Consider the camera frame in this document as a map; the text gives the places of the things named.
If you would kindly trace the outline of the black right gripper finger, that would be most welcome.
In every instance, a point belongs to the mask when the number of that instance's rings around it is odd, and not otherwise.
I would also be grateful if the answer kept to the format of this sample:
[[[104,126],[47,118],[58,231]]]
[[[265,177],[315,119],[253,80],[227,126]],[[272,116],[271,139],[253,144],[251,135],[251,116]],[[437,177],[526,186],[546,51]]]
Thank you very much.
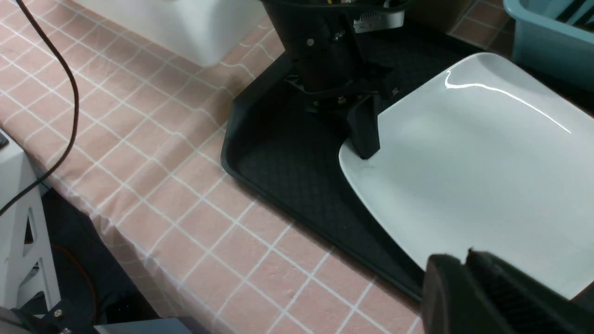
[[[593,313],[490,252],[429,257],[420,317],[426,334],[591,334]]]

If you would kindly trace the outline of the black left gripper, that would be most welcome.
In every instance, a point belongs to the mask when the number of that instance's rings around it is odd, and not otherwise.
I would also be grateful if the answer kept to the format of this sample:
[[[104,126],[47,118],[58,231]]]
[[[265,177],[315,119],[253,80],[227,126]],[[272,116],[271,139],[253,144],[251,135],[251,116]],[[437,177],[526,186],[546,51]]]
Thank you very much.
[[[366,13],[403,13],[407,0],[264,0],[293,74],[288,83],[308,108],[350,106],[346,120],[357,154],[368,160],[381,148],[381,99],[398,92],[395,70],[369,60],[358,43],[355,21]]]

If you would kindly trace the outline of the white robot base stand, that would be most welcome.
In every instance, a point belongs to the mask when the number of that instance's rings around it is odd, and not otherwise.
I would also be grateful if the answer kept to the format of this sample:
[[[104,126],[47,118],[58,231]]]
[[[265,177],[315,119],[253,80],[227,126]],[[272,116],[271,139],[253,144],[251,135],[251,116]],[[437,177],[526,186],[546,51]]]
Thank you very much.
[[[6,205],[36,181],[24,149],[1,132],[0,202]],[[40,190],[34,188],[0,218],[0,304],[23,308],[42,302],[44,314],[61,300]]]

